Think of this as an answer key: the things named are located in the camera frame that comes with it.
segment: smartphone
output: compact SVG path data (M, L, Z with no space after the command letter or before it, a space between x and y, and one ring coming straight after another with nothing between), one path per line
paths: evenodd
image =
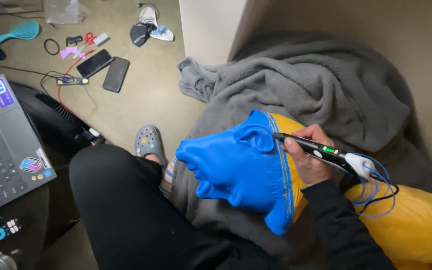
M123 86L124 77L126 76L126 72L128 72L128 68L128 60L116 56L113 57L113 61L104 79L103 88L119 93L121 91L121 86Z
M107 50L103 49L91 56L86 61L79 64L76 69L81 74L81 77L86 79L87 77L103 69L109 63L111 63L111 61L113 61L113 58Z

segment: finger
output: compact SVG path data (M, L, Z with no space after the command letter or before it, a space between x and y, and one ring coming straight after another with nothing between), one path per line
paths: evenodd
M285 138L284 146L294 162L298 163L307 158L301 146L293 138Z
M333 141L328 138L324 130L318 124L312 124L306 128L302 128L296 132L291 133L291 135L308 138L324 145L334 146Z

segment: black pants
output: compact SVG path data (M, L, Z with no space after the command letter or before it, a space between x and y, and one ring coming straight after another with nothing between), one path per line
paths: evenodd
M163 168L113 145L71 161L74 199L99 269L280 269L252 242L197 230L158 186Z

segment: gray eraser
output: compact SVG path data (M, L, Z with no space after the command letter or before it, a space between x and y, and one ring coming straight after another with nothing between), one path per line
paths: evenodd
M100 34L97 38L93 39L94 43L98 47L105 44L108 40L111 40L111 38L106 33Z

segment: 3d pen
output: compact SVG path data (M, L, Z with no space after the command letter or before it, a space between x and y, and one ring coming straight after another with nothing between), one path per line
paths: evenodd
M286 137L295 139L306 154L314 156L315 158L335 167L339 167L351 175L359 176L368 181L371 178L380 180L380 178L369 169L371 168L372 170L375 170L375 164L368 158L352 153L345 153L332 146L320 144L302 137L279 132L273 133L273 138L282 143L284 143Z

